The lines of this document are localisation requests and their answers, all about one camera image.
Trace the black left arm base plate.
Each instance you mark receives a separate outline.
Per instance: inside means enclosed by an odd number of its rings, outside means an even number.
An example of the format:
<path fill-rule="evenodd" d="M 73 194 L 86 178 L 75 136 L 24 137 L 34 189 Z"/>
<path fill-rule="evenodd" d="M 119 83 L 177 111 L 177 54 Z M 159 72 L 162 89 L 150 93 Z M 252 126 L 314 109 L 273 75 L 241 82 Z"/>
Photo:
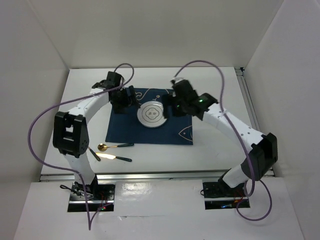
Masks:
<path fill-rule="evenodd" d="M 67 211 L 69 213 L 86 212 L 85 195 L 80 189 L 77 189 L 73 183 L 72 187 L 63 186 L 66 190 L 69 190 L 69 201 Z M 88 209 L 90 212 L 96 212 L 100 209 L 101 212 L 113 212 L 114 200 L 115 200 L 115 184 L 101 184 L 98 186 L 95 194 L 89 193 Z"/>

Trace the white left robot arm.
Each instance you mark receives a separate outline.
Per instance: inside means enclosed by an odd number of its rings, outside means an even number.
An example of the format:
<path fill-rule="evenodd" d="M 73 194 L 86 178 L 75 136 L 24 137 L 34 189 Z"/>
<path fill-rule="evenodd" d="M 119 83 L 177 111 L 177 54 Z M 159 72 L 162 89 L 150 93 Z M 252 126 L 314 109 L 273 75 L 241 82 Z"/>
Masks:
<path fill-rule="evenodd" d="M 87 149 L 90 145 L 88 123 L 105 105 L 111 104 L 117 114 L 139 102 L 135 89 L 120 88 L 104 93 L 102 88 L 92 88 L 88 98 L 80 101 L 67 112 L 59 111 L 54 116 L 53 146 L 64 155 L 74 173 L 75 185 L 88 200 L 99 193 L 98 179 L 90 166 Z"/>

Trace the white round dinner plate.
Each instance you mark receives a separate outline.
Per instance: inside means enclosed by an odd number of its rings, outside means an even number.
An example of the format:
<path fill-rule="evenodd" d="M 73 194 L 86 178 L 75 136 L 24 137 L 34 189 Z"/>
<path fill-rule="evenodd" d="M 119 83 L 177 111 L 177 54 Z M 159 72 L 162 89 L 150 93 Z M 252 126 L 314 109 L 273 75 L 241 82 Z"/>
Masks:
<path fill-rule="evenodd" d="M 147 128 L 159 128 L 167 119 L 164 117 L 164 107 L 159 101 L 147 101 L 137 110 L 138 121 Z"/>

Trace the dark blue embroidered cloth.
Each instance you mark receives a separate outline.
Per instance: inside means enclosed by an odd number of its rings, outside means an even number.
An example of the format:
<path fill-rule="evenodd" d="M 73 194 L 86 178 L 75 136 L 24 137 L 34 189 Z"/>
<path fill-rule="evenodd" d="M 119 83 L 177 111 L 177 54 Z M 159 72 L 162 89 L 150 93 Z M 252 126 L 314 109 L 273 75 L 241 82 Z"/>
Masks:
<path fill-rule="evenodd" d="M 137 111 L 138 109 L 133 105 L 124 108 L 121 113 L 116 113 L 112 107 L 105 141 L 110 143 L 193 145 L 192 116 L 174 117 L 169 107 L 169 117 L 165 122 L 160 126 L 150 128 L 140 123 Z"/>

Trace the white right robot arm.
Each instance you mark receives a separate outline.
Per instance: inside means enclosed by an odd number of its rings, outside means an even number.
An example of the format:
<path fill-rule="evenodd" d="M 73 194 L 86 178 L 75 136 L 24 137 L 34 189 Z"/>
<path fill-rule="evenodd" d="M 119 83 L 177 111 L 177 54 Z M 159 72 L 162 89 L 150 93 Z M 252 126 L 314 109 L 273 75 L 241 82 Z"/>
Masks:
<path fill-rule="evenodd" d="M 223 196 L 230 196 L 236 187 L 248 180 L 256 183 L 277 162 L 277 137 L 272 133 L 263 134 L 248 126 L 229 113 L 208 93 L 191 97 L 169 93 L 162 96 L 162 103 L 164 118 L 169 118 L 169 110 L 174 117 L 197 117 L 242 148 L 245 160 L 229 169 L 218 180 L 218 190 Z"/>

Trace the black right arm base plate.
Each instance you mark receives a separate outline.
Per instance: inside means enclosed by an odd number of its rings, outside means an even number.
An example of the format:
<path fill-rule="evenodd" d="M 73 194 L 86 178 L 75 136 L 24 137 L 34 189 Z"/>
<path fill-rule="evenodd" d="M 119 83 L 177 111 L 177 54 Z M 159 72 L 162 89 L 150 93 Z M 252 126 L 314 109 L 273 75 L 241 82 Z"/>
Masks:
<path fill-rule="evenodd" d="M 244 193 L 244 184 L 235 188 L 221 190 L 218 182 L 203 182 L 200 194 L 204 197 L 206 210 L 250 208 L 250 202 Z"/>

